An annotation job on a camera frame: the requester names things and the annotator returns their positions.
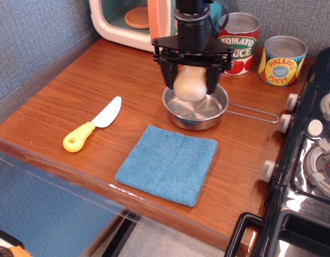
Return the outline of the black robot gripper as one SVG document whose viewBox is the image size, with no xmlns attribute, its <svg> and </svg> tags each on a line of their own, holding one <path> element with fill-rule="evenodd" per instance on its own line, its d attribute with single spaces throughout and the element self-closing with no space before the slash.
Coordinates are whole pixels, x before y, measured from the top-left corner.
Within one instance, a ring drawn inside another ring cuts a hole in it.
<svg viewBox="0 0 330 257">
<path fill-rule="evenodd" d="M 232 67 L 233 48 L 215 33 L 210 6 L 176 6 L 173 17 L 177 34 L 152 39 L 154 60 L 160 65 L 165 85 L 173 89 L 178 65 L 205 67 L 207 94 L 215 92 L 222 71 Z"/>
</svg>

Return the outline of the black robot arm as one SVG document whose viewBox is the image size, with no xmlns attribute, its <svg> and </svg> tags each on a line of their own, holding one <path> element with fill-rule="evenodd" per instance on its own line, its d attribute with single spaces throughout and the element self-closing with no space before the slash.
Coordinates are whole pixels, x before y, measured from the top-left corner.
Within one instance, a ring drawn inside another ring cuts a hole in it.
<svg viewBox="0 0 330 257">
<path fill-rule="evenodd" d="M 176 1 L 174 17 L 178 34 L 151 41 L 154 61 L 160 65 L 165 85 L 173 89 L 179 65 L 206 68 L 207 93 L 216 90 L 220 74 L 232 68 L 234 48 L 219 41 L 211 32 L 216 29 L 210 16 L 213 1 Z"/>
</svg>

